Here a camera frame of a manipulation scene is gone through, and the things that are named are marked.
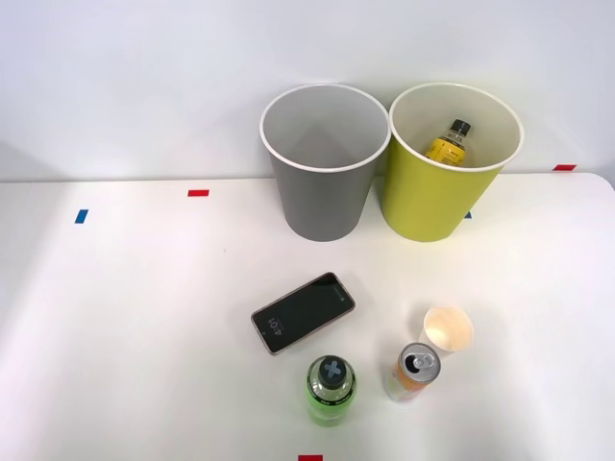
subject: phone screen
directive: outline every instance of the phone screen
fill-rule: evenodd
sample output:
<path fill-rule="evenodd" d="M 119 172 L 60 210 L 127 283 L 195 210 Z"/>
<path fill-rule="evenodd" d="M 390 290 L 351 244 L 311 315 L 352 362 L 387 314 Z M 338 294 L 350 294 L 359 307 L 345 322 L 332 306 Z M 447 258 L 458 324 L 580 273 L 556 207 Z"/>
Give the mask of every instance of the phone screen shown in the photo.
<path fill-rule="evenodd" d="M 328 273 L 255 312 L 252 321 L 269 351 L 276 353 L 354 307 L 337 277 Z"/>

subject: water bottle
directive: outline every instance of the water bottle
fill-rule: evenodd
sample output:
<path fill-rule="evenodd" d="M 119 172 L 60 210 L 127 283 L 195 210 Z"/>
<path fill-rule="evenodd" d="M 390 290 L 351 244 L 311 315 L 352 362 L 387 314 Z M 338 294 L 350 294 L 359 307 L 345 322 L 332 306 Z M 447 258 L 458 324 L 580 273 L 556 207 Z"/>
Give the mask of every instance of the water bottle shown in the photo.
<path fill-rule="evenodd" d="M 308 410 L 318 425 L 338 425 L 353 402 L 356 392 L 355 371 L 343 358 L 325 355 L 309 366 Z"/>

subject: bottle cap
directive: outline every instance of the bottle cap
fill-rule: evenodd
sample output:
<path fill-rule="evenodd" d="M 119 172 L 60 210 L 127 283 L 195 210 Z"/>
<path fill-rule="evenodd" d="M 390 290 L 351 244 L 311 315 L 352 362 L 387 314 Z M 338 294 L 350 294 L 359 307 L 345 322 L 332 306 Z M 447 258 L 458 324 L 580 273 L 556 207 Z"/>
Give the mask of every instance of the bottle cap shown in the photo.
<path fill-rule="evenodd" d="M 320 362 L 318 379 L 327 389 L 339 389 L 346 380 L 344 360 L 335 355 L 327 355 Z"/>
<path fill-rule="evenodd" d="M 453 125 L 451 126 L 451 130 L 453 130 L 454 132 L 458 132 L 462 136 L 465 136 L 471 128 L 472 125 L 464 122 L 463 120 L 459 120 L 458 118 L 455 122 L 453 122 Z"/>

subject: cup rim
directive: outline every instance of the cup rim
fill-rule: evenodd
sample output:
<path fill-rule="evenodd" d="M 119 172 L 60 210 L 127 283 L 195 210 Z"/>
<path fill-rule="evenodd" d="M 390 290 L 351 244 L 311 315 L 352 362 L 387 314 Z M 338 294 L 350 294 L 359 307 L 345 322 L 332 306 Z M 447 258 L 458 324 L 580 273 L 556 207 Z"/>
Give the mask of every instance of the cup rim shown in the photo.
<path fill-rule="evenodd" d="M 397 129 L 395 128 L 395 124 L 393 123 L 393 111 L 397 107 L 397 103 L 399 103 L 408 93 L 410 93 L 412 91 L 416 91 L 417 89 L 425 88 L 427 86 L 459 86 L 459 87 L 462 87 L 462 88 L 470 89 L 472 91 L 476 91 L 477 93 L 481 93 L 484 96 L 487 96 L 488 98 L 491 98 L 494 101 L 496 101 L 497 103 L 499 103 L 500 105 L 502 105 L 502 107 L 504 107 L 504 109 L 506 109 L 510 113 L 510 115 L 512 115 L 512 118 L 514 118 L 515 122 L 517 122 L 517 126 L 519 127 L 519 144 L 517 144 L 517 149 L 515 149 L 515 152 L 513 152 L 511 156 L 505 158 L 501 162 L 495 163 L 493 165 L 481 166 L 479 168 L 464 168 L 462 166 L 452 166 L 452 165 L 446 165 L 444 163 L 439 163 L 437 161 L 434 161 L 434 160 L 432 160 L 430 158 L 427 158 L 427 157 L 423 156 L 422 154 L 420 154 L 420 153 L 416 152 L 414 149 L 412 149 L 410 146 L 408 146 L 406 144 L 406 142 L 402 139 L 402 137 L 399 135 L 399 133 L 397 133 Z M 413 86 L 412 88 L 407 89 L 402 94 L 400 94 L 397 98 L 395 98 L 395 101 L 393 101 L 393 104 L 391 105 L 391 109 L 388 112 L 388 120 L 389 120 L 389 125 L 391 127 L 391 132 L 393 133 L 393 136 L 395 136 L 395 139 L 397 140 L 397 142 L 399 142 L 404 147 L 404 149 L 406 149 L 408 152 L 413 154 L 415 157 L 421 159 L 422 161 L 424 161 L 426 163 L 429 163 L 429 164 L 431 164 L 433 166 L 437 166 L 438 168 L 442 168 L 442 169 L 445 169 L 445 170 L 456 171 L 456 172 L 460 172 L 460 173 L 483 173 L 485 171 L 496 170 L 496 169 L 504 167 L 507 163 L 509 163 L 511 160 L 513 160 L 515 157 L 517 157 L 517 155 L 519 154 L 519 151 L 523 147 L 525 139 L 526 139 L 526 134 L 525 134 L 525 130 L 523 128 L 523 124 L 521 123 L 521 120 L 519 119 L 519 116 L 512 109 L 511 106 L 509 106 L 507 103 L 502 101 L 500 98 L 494 96 L 493 94 L 491 94 L 491 93 L 489 93 L 489 92 L 487 92 L 487 91 L 485 91 L 483 89 L 476 88 L 474 86 L 470 86 L 470 85 L 466 85 L 466 84 L 458 84 L 458 83 L 455 83 L 455 82 L 431 82 L 429 84 L 422 84 L 422 85 L 418 85 L 418 86 Z"/>
<path fill-rule="evenodd" d="M 289 95 L 290 93 L 294 93 L 295 91 L 300 91 L 302 89 L 316 87 L 316 86 L 333 86 L 333 87 L 337 87 L 337 88 L 349 89 L 349 90 L 354 91 L 354 92 L 356 92 L 356 93 L 358 93 L 358 94 L 360 94 L 362 96 L 367 97 L 367 99 L 369 99 L 374 104 L 376 104 L 376 106 L 382 111 L 382 115 L 384 115 L 384 120 L 386 121 L 386 128 L 387 128 L 387 133 L 386 133 L 385 140 L 382 143 L 381 147 L 376 151 L 376 153 L 372 154 L 370 157 L 368 157 L 368 158 L 366 158 L 366 159 L 364 159 L 364 160 L 362 160 L 362 161 L 360 161 L 358 163 L 353 163 L 352 165 L 338 166 L 336 168 L 317 168 L 317 167 L 313 167 L 313 166 L 302 165 L 301 163 L 297 163 L 295 161 L 289 160 L 288 158 L 286 158 L 282 154 L 279 154 L 271 146 L 271 144 L 269 144 L 269 141 L 267 141 L 267 138 L 265 136 L 265 131 L 264 131 L 264 121 L 265 121 L 265 117 L 267 116 L 267 112 L 269 112 L 269 110 L 278 101 L 280 101 L 283 97 Z M 388 112 L 386 111 L 384 106 L 381 104 L 381 102 L 378 99 L 376 99 L 374 96 L 372 96 L 371 94 L 366 93 L 365 91 L 362 91 L 362 90 L 360 90 L 358 88 L 355 88 L 353 86 L 342 85 L 342 84 L 306 84 L 306 85 L 300 85 L 300 86 L 295 86 L 294 88 L 290 88 L 289 90 L 287 90 L 284 93 L 280 94 L 278 97 L 276 97 L 273 101 L 271 101 L 267 105 L 265 110 L 262 112 L 262 115 L 260 116 L 260 123 L 258 125 L 258 130 L 260 131 L 260 139 L 262 140 L 262 143 L 265 145 L 265 147 L 271 153 L 271 155 L 273 155 L 278 160 L 283 161 L 284 163 L 286 163 L 289 166 L 292 166 L 294 168 L 298 168 L 298 169 L 304 170 L 304 171 L 311 171 L 313 173 L 340 173 L 342 171 L 350 171 L 350 170 L 357 169 L 357 168 L 359 168 L 359 167 L 361 167 L 363 165 L 366 165 L 366 164 L 370 163 L 371 161 L 375 160 L 376 158 L 378 158 L 380 156 L 380 154 L 382 154 L 382 152 L 384 152 L 384 149 L 386 149 L 386 147 L 388 146 L 389 142 L 391 141 L 391 124 L 389 123 Z"/>
<path fill-rule="evenodd" d="M 450 309 L 450 310 L 454 310 L 457 313 L 460 313 L 461 316 L 465 319 L 465 321 L 468 323 L 468 325 L 470 326 L 470 332 L 471 332 L 471 336 L 470 336 L 470 342 L 468 343 L 468 345 L 463 348 L 463 349 L 447 349 L 447 348 L 442 348 L 440 346 L 438 346 L 437 344 L 435 344 L 433 342 L 433 340 L 430 338 L 430 336 L 427 333 L 427 320 L 430 317 L 430 315 L 433 313 L 434 310 L 437 309 Z M 474 324 L 472 323 L 472 319 L 470 319 L 470 316 L 466 313 L 465 310 L 459 308 L 459 307 L 452 307 L 452 306 L 438 306 L 438 307 L 431 307 L 430 310 L 427 311 L 427 313 L 425 314 L 425 317 L 423 317 L 423 331 L 425 332 L 425 335 L 427 336 L 427 338 L 439 349 L 441 349 L 444 352 L 461 352 L 461 351 L 465 351 L 466 349 L 468 349 L 470 346 L 472 346 L 472 343 L 474 342 Z"/>

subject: yellow bottle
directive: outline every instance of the yellow bottle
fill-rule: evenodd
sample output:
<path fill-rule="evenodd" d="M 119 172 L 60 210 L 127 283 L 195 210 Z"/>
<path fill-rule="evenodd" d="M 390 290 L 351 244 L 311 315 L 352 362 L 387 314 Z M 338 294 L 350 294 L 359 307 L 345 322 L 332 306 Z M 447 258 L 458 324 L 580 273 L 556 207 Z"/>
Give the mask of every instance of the yellow bottle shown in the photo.
<path fill-rule="evenodd" d="M 470 128 L 472 127 L 469 123 L 456 119 L 445 136 L 433 141 L 425 157 L 445 165 L 460 166 L 465 158 L 463 141 Z"/>

